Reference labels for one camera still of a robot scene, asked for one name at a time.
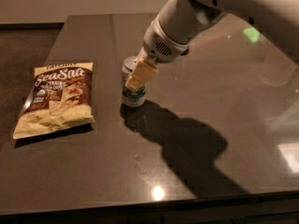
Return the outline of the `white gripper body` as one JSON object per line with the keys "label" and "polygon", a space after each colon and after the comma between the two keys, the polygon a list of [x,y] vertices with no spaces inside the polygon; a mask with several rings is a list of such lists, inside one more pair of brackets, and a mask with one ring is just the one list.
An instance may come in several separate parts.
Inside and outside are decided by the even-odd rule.
{"label": "white gripper body", "polygon": [[171,63],[180,56],[190,44],[190,38],[180,29],[168,31],[156,17],[143,37],[142,49],[137,58],[156,63]]}

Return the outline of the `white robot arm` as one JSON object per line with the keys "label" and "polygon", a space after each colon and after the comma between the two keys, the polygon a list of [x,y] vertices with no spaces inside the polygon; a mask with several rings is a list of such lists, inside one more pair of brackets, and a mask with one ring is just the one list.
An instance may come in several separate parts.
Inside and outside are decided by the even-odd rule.
{"label": "white robot arm", "polygon": [[125,87],[139,90],[158,63],[171,63],[192,40],[233,14],[262,33],[292,61],[299,61],[299,0],[168,0],[143,38]]}

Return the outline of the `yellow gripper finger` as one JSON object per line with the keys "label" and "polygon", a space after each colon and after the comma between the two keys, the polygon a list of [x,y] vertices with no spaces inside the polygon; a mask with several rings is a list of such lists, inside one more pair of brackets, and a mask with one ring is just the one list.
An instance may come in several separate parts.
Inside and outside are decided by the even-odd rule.
{"label": "yellow gripper finger", "polygon": [[158,62],[151,57],[129,57],[124,63],[132,70],[125,83],[125,87],[131,91],[138,91],[158,73]]}

